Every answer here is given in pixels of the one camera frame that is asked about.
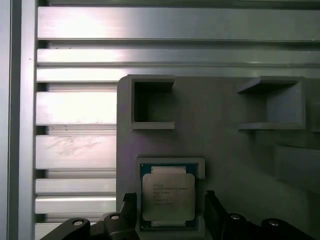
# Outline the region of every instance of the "screw head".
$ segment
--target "screw head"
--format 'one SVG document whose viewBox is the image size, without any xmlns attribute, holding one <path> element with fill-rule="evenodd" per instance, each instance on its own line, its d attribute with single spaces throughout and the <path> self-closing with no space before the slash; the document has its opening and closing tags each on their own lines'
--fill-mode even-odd
<svg viewBox="0 0 320 240">
<path fill-rule="evenodd" d="M 232 218 L 233 220 L 240 220 L 240 216 L 237 215 L 237 214 L 232 214 L 232 215 L 231 215 L 231 218 Z"/>
<path fill-rule="evenodd" d="M 274 226 L 274 227 L 278 227 L 279 226 L 279 223 L 276 220 L 270 220 L 269 224 Z"/>
<path fill-rule="evenodd" d="M 73 225 L 75 225 L 75 226 L 80 226 L 80 225 L 83 224 L 83 223 L 84 223 L 84 221 L 78 220 L 78 221 L 75 221 L 75 222 L 73 223 Z"/>
</svg>

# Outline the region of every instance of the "metal slat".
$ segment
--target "metal slat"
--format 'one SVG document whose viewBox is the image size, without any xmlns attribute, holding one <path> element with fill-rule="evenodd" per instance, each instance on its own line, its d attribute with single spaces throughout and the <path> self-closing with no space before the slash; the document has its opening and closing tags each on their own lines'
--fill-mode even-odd
<svg viewBox="0 0 320 240">
<path fill-rule="evenodd" d="M 129 74 L 156 74 L 199 77 L 258 77 L 258 76 L 292 76 L 318 78 L 319 68 L 302 67 L 39 67 L 37 81 L 47 82 L 117 82 Z"/>
<path fill-rule="evenodd" d="M 320 51 L 288 49 L 39 49 L 37 57 L 40 66 L 320 66 Z"/>
<path fill-rule="evenodd" d="M 319 22 L 316 10 L 39 7 L 38 38 L 318 41 Z"/>
<path fill-rule="evenodd" d="M 113 179 L 116 178 L 116 171 L 103 170 L 82 170 L 82 171 L 57 171 L 47 170 L 45 176 L 48 179 L 77 179 L 77 178 L 98 178 L 98 179 Z"/>
<path fill-rule="evenodd" d="M 37 196 L 35 213 L 109 213 L 116 211 L 116 196 Z"/>
<path fill-rule="evenodd" d="M 36 124 L 47 125 L 115 125 L 116 92 L 38 92 Z"/>
<path fill-rule="evenodd" d="M 36 169 L 116 169 L 116 135 L 36 137 Z"/>
<path fill-rule="evenodd" d="M 116 194 L 116 179 L 37 179 L 37 195 Z"/>
</svg>

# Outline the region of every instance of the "metal frame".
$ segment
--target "metal frame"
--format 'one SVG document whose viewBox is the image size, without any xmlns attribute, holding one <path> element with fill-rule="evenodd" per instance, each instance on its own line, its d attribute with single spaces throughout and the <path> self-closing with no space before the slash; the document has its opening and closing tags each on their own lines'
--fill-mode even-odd
<svg viewBox="0 0 320 240">
<path fill-rule="evenodd" d="M 0 1 L 0 239 L 18 238 L 21 1 Z"/>
<path fill-rule="evenodd" d="M 21 93 L 18 239 L 35 239 L 35 84 L 37 1 L 21 1 Z"/>
</svg>

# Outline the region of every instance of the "silver metal surface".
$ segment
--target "silver metal surface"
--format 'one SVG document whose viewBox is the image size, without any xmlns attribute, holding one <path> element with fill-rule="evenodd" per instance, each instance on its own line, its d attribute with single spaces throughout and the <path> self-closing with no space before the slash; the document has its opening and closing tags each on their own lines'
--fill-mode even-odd
<svg viewBox="0 0 320 240">
<path fill-rule="evenodd" d="M 115 179 L 116 178 L 116 171 L 103 171 L 101 169 L 87 169 L 87 170 L 74 170 L 74 171 L 67 171 L 67 170 L 47 170 L 45 172 L 45 176 L 49 179 L 77 179 L 77 178 L 108 178 L 108 179 Z"/>
<path fill-rule="evenodd" d="M 38 92 L 36 124 L 109 124 L 117 121 L 116 92 Z"/>
<path fill-rule="evenodd" d="M 0 1 L 0 239 L 10 240 L 18 239 L 20 14 L 11 0 Z"/>
<path fill-rule="evenodd" d="M 38 196 L 35 213 L 106 213 L 116 211 L 116 196 Z"/>
<path fill-rule="evenodd" d="M 39 39 L 318 41 L 320 37 L 316 10 L 40 7 L 38 12 Z"/>
<path fill-rule="evenodd" d="M 39 49 L 37 57 L 40 66 L 320 66 L 320 51 L 232 49 L 230 46 L 216 49 Z"/>
<path fill-rule="evenodd" d="M 37 1 L 21 1 L 18 240 L 35 239 L 35 82 Z"/>
<path fill-rule="evenodd" d="M 232 215 L 231 215 L 231 218 L 232 218 L 233 220 L 239 220 L 239 219 L 240 219 L 240 216 L 237 215 L 237 214 L 232 214 Z"/>
<path fill-rule="evenodd" d="M 279 222 L 277 222 L 277 221 L 275 221 L 275 220 L 269 221 L 269 224 L 271 224 L 271 225 L 274 226 L 274 227 L 279 226 Z"/>
<path fill-rule="evenodd" d="M 153 66 L 153 67 L 39 67 L 37 81 L 46 82 L 118 82 L 134 74 L 156 74 L 199 77 L 259 77 L 259 76 L 304 76 L 318 78 L 318 67 L 264 67 L 264 66 Z"/>
<path fill-rule="evenodd" d="M 37 136 L 36 169 L 116 169 L 116 136 Z"/>
<path fill-rule="evenodd" d="M 83 221 L 76 221 L 76 222 L 73 223 L 73 225 L 80 226 L 83 223 L 84 223 Z"/>
<path fill-rule="evenodd" d="M 37 179 L 35 181 L 35 193 L 37 195 L 115 195 L 116 179 Z"/>
</svg>

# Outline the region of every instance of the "square slot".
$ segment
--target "square slot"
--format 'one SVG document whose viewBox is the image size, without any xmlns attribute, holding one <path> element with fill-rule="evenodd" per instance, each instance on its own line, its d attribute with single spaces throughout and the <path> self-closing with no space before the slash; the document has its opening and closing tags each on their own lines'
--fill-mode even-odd
<svg viewBox="0 0 320 240">
<path fill-rule="evenodd" d="M 261 103 L 259 109 L 248 107 L 254 122 L 240 124 L 239 130 L 301 130 L 306 128 L 305 93 L 302 77 L 260 76 L 243 84 L 238 94 L 249 102 Z"/>
<path fill-rule="evenodd" d="M 173 130 L 171 97 L 173 78 L 131 79 L 131 129 Z"/>
</svg>

